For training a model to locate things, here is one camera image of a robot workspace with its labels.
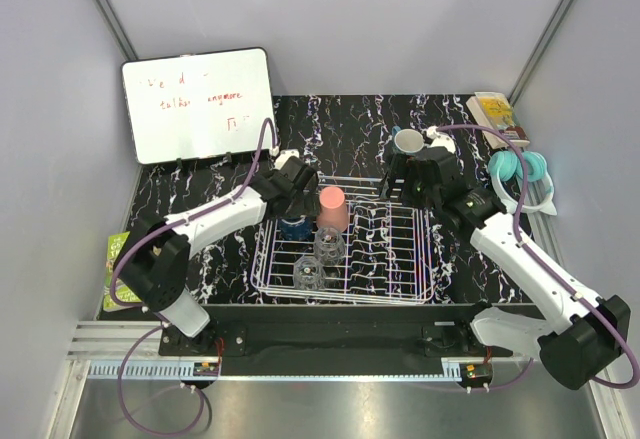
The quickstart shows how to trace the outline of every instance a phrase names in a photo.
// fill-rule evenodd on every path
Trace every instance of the glass cup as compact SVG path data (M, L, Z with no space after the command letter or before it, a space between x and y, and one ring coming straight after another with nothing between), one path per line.
M346 246L342 234L335 227L321 227L313 241L313 254L324 266L336 266L345 257Z
M324 289L324 269L313 256L302 256L293 265L293 287L300 291Z

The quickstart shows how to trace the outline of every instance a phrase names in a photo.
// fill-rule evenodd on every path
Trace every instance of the wire dish rack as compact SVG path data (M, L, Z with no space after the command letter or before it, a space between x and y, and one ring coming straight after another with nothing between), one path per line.
M293 264L313 255L308 241L288 241L276 220L260 226L251 283L271 296L351 303L424 304L434 294L431 276L429 216L424 210L378 200L380 179L320 176L319 187L345 192L349 228L343 233L346 257L325 267L325 288L294 288Z

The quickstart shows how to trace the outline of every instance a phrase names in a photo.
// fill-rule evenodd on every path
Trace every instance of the headphones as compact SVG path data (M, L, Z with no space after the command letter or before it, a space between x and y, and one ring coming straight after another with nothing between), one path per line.
M527 179L529 182L542 180L545 189L545 198L537 206L523 206L522 212L532 214L534 212L544 212L550 216L558 215L556 206L553 204L553 181L549 172L547 172L547 160L537 152L525 151L522 153L524 160L527 162ZM491 184L496 194L506 206L507 212L513 214L516 212L517 202L507 193L502 185L514 175L522 179L522 166L513 151L496 152L489 161L489 174L491 175Z

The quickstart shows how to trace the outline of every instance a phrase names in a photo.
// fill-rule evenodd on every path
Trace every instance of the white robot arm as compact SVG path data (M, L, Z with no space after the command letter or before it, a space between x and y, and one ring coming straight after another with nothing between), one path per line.
M547 266L576 291L570 294L518 243L514 217L498 197L483 187L468 187L456 160L455 145L430 128L430 146L415 155L394 153L380 187L389 198L397 179L404 179L400 200L411 207L432 207L461 239L491 258L529 296L544 320L509 314L483 305L470 321L476 339L540 359L561 384L578 389L620 356L621 348L603 324L578 301L597 309L626 339L630 310L618 296L608 300L572 277L526 234L527 244Z
M255 176L244 190L240 186L180 214L139 217L118 260L153 231L167 230L137 250L122 267L120 279L149 310L184 335L195 337L210 318L185 288L189 259L207 245L264 219L316 215L317 185L317 172L299 159L297 151L282 151L275 168ZM180 225L167 226L176 222Z

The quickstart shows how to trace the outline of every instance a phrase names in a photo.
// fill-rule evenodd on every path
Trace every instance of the whiteboard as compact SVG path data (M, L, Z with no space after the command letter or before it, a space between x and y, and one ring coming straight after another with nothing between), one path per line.
M122 78L142 164L255 151L264 119L273 118L261 48L128 62Z

